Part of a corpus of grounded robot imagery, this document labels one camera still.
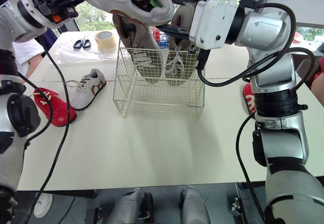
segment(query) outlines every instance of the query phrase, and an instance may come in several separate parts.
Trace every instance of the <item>black scissors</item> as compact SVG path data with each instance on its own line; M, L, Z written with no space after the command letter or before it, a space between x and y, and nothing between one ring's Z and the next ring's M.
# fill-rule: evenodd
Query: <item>black scissors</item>
M90 43L89 39L87 39L86 37L84 37L80 40L77 40L73 45L73 48L75 48L75 49L80 49L80 48L86 49L89 47L91 47L91 43Z

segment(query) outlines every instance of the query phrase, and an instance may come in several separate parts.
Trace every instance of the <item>sneaker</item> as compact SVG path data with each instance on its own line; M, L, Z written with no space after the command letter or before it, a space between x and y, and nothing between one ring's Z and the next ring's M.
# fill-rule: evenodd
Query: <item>sneaker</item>
M252 92L250 83L247 83L243 88L243 98L247 105L249 114L254 113L255 112L254 94Z
M182 30L190 32L191 22L194 14L194 5L186 3L181 5L174 17L171 24L180 26ZM196 60L198 54L188 54L191 42L185 39L178 39L170 37L169 54L166 63L166 78L167 79L188 79L196 68ZM167 80L171 86L179 86L185 80Z
M128 49L128 53L137 71L148 83L156 83L158 79L154 78L160 78L162 74L163 59L159 46L148 26L130 21L119 15L113 15L112 21L124 46L136 48Z
M167 24L174 14L171 0L86 0L94 7L149 26Z
M34 216L42 218L49 212L53 201L53 195L41 194L34 208Z
M73 82L77 83L77 87L70 99L70 104L75 110L84 110L90 106L97 94L106 85L105 76L96 68L83 76L80 82Z
M50 101L53 108L53 118L51 123L56 127L62 127L67 124L67 104L59 98L59 94L45 88L39 88ZM36 105L42 110L46 118L50 117L50 108L42 96L34 90L34 100ZM70 106L70 123L76 119L75 110Z

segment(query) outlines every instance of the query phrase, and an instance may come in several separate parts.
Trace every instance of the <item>wire basket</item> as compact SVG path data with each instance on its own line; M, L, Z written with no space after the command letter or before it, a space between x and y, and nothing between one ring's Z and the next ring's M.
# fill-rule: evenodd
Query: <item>wire basket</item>
M177 55L183 66L172 62ZM205 99L204 84L195 70L197 55L168 49L125 48L119 43L113 94L118 111L124 118L138 114L197 120Z

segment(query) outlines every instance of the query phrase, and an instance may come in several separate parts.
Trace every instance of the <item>packing tape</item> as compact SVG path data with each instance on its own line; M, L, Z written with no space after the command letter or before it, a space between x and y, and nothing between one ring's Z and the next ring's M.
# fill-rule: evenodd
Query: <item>packing tape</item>
M102 31L95 35L99 50L105 50L116 46L116 41L110 31Z

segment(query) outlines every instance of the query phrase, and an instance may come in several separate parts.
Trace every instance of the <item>white sneaker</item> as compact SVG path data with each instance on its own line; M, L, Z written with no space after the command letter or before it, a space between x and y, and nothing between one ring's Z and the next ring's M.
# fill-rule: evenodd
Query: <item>white sneaker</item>
M89 74L83 76L80 82L68 82L77 83L76 90L70 99L70 104L75 110L86 109L106 85L105 76L96 68L92 69Z
M94 7L112 14L135 19L149 26L167 24L174 15L171 0L156 0L159 5L153 6L152 0L86 0Z
M34 216L42 218L46 216L52 205L53 195L41 194L34 208Z

